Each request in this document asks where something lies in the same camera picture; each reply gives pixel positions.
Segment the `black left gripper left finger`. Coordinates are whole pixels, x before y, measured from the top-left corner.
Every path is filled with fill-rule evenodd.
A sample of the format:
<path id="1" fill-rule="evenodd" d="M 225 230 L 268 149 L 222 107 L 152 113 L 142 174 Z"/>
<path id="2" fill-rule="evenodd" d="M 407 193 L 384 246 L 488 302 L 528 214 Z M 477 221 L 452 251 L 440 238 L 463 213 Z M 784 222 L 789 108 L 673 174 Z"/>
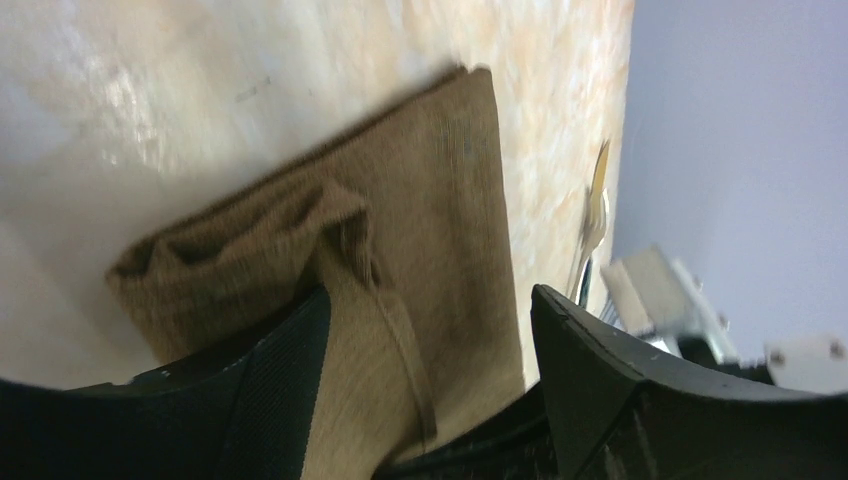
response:
<path id="1" fill-rule="evenodd" d="M 331 319 L 316 287 L 123 385 L 3 381 L 5 479 L 297 479 Z"/>

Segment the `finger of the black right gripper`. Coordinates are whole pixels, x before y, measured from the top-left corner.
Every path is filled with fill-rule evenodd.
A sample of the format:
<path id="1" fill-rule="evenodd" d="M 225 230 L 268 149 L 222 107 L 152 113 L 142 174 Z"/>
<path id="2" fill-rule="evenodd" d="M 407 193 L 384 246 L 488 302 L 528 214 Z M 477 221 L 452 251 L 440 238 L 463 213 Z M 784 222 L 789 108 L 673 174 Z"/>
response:
<path id="1" fill-rule="evenodd" d="M 555 479 L 557 460 L 539 384 L 450 443 L 386 465 L 376 479 Z"/>

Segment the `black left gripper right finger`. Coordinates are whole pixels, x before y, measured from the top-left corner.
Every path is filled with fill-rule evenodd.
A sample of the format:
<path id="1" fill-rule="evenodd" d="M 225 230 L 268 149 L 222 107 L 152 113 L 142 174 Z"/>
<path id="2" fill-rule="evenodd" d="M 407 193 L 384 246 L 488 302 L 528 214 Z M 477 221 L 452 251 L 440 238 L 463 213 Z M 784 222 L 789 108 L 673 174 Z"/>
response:
<path id="1" fill-rule="evenodd" d="M 847 398 L 709 369 L 532 291 L 541 389 L 566 479 L 843 479 Z"/>

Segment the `brown cloth napkin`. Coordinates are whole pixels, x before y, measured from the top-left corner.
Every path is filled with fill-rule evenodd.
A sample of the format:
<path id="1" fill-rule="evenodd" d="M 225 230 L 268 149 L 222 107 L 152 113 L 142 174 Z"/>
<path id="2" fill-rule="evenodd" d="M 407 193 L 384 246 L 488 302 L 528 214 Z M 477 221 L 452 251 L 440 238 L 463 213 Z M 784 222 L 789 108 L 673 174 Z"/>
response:
<path id="1" fill-rule="evenodd" d="M 106 281 L 164 361 L 323 285 L 304 479 L 368 479 L 459 438 L 524 391 L 491 72 L 459 68 L 150 234 Z"/>

